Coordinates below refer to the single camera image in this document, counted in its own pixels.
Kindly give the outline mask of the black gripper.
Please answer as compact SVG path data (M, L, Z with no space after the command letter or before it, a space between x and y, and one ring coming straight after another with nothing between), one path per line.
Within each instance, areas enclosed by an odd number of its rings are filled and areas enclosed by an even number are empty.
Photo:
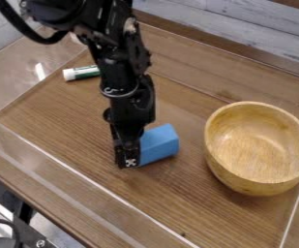
M155 90L149 75L140 77L139 87L124 98L112 98L104 121L109 125L115 164L120 169L140 165L140 136L155 120Z

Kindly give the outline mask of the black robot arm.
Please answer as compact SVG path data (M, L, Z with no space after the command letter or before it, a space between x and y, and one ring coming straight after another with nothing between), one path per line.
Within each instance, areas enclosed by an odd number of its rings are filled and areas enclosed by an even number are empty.
M155 120L155 90L147 74L151 53L132 0L20 0L17 9L0 0L0 14L31 41L52 45L73 34L89 49L101 76L100 91L109 101L104 120L115 164L136 168L140 138Z

